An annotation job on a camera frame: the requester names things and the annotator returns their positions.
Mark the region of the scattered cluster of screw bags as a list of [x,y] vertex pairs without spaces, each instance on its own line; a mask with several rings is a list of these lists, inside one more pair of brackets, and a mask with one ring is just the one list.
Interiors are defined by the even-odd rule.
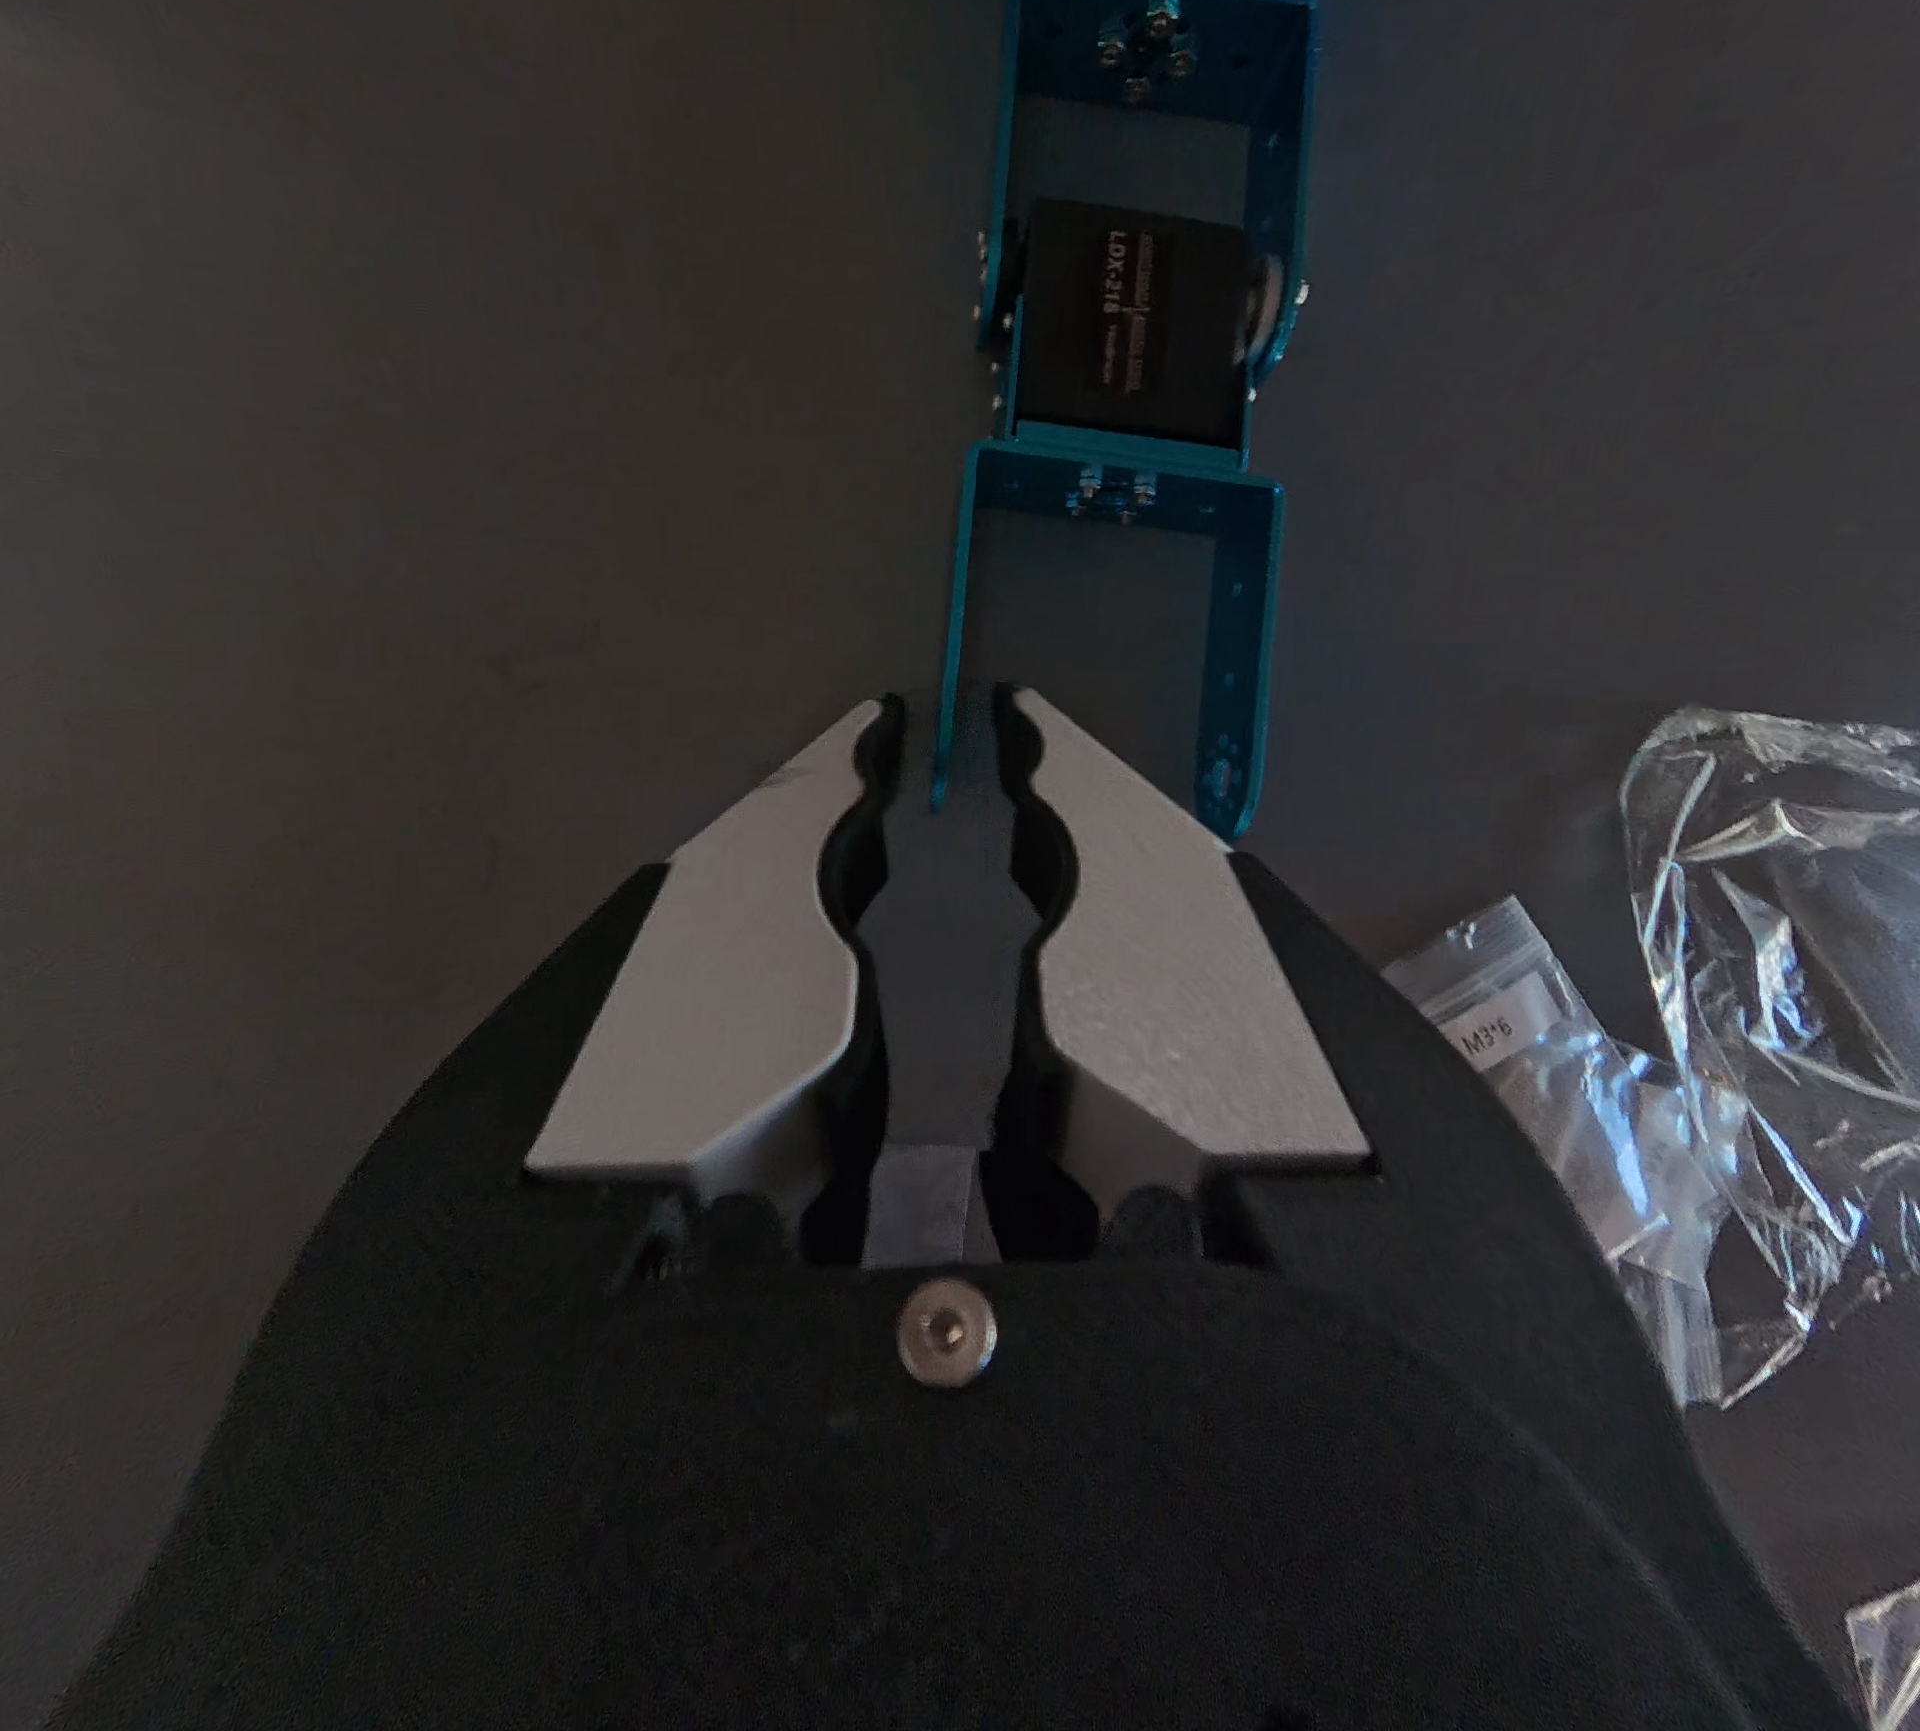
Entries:
[[1498,1091],[1681,1408],[1915,1301],[1915,913],[1733,880],[1650,938],[1667,1061],[1613,1039],[1522,904],[1387,969]]

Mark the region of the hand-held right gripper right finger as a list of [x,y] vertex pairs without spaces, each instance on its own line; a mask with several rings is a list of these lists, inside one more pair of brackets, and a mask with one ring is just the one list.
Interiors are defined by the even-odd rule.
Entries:
[[993,730],[1033,908],[978,1160],[1001,1259],[1086,1259],[1141,1190],[1205,1216],[1231,1176],[1366,1171],[1230,845],[1030,688]]

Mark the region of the blue toy robot arm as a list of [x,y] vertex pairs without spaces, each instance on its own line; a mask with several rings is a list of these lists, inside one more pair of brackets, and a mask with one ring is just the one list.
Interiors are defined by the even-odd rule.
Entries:
[[1318,0],[1005,0],[978,350],[932,806],[955,755],[982,512],[1211,541],[1192,806],[1224,839],[1262,784],[1282,488],[1252,404],[1309,299]]

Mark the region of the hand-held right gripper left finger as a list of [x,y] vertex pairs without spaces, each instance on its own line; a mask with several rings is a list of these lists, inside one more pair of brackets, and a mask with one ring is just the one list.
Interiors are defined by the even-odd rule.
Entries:
[[669,853],[527,1176],[751,1195],[807,1262],[860,1262],[888,1120],[860,918],[900,746],[900,698],[860,699]]

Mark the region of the clear plastic wrap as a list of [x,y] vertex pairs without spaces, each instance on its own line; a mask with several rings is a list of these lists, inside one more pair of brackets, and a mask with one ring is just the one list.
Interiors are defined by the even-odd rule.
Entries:
[[1650,992],[1705,1176],[1773,1283],[1719,1405],[1918,1267],[1918,737],[1686,708],[1620,784]]

